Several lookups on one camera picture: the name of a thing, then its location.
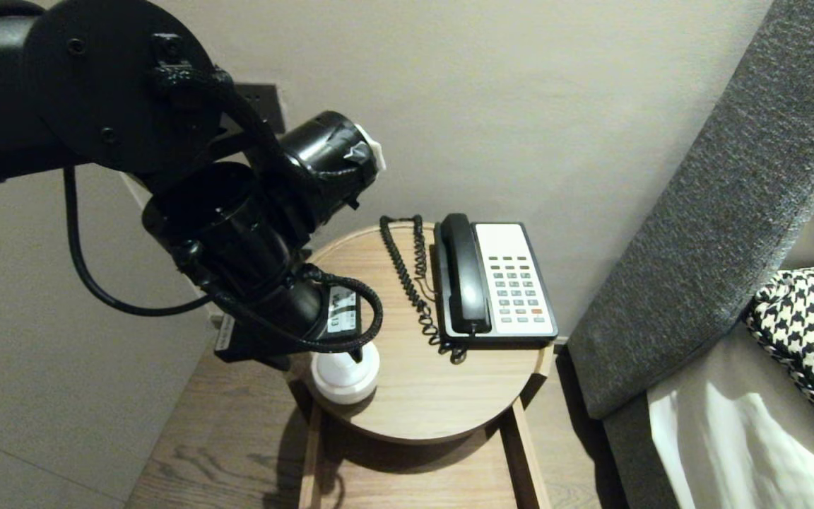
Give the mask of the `curved wooden nightstand drawer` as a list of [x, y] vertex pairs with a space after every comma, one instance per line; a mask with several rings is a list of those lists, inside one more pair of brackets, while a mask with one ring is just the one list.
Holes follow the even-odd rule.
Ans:
[[524, 404], [449, 443], [365, 437], [318, 403], [308, 414], [297, 509], [551, 509]]

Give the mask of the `beige bed duvet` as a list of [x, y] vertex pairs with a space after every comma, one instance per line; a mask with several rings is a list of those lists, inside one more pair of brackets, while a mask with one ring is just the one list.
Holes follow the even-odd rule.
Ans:
[[744, 325], [647, 390], [681, 509], [814, 509], [814, 406]]

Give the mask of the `round wooden nightstand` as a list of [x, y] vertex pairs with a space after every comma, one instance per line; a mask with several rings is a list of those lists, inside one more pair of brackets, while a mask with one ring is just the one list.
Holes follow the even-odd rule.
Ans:
[[443, 443], [463, 437], [498, 418], [516, 402], [529, 402], [533, 378], [547, 376], [553, 346], [538, 350], [471, 350], [455, 365], [421, 332], [411, 305], [376, 226], [341, 236], [320, 248], [310, 261], [330, 274], [368, 284], [384, 308], [374, 344], [380, 373], [371, 397], [351, 406], [327, 402], [314, 390], [310, 355], [292, 356], [285, 374], [298, 403], [313, 397], [331, 416], [352, 428], [395, 443]]

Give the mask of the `dark wall switch panel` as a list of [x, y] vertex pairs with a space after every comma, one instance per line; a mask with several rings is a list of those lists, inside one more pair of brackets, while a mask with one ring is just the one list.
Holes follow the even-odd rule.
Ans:
[[275, 135], [287, 132], [280, 93], [278, 93], [276, 84], [236, 83], [235, 90], [268, 123]]

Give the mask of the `black telephone handset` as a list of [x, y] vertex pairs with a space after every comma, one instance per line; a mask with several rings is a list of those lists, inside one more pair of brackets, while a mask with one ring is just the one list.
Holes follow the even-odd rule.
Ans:
[[440, 234], [448, 264], [450, 326], [458, 333], [488, 333], [491, 331], [488, 286], [468, 216], [464, 213], [446, 216]]

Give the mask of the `grey fabric headboard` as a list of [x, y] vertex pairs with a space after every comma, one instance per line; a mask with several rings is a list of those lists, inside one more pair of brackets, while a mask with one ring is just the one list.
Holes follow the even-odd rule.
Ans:
[[773, 0], [569, 339], [604, 419], [707, 350], [814, 214], [814, 0]]

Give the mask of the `white round puck device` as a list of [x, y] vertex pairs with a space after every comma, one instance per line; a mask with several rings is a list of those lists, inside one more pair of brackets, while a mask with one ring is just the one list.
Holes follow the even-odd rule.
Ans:
[[348, 352], [314, 353], [310, 373], [320, 396], [339, 405], [363, 402], [374, 393], [381, 368], [380, 352], [373, 341], [360, 349], [361, 360]]

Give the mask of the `grey fabric bed frame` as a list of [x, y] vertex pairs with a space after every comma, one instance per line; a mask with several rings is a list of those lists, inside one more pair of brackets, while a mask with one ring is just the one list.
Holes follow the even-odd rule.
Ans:
[[630, 509], [679, 509], [654, 445], [646, 394], [633, 397], [602, 424]]

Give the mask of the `black and white desk telephone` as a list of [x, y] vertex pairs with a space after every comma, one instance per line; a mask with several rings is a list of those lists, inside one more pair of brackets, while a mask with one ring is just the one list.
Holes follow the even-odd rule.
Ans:
[[476, 335], [453, 331], [448, 264], [440, 232], [442, 221], [434, 226], [432, 267], [443, 339], [469, 348], [500, 349], [532, 348], [555, 341], [559, 333], [555, 312], [523, 223], [469, 220], [488, 286], [491, 331]]

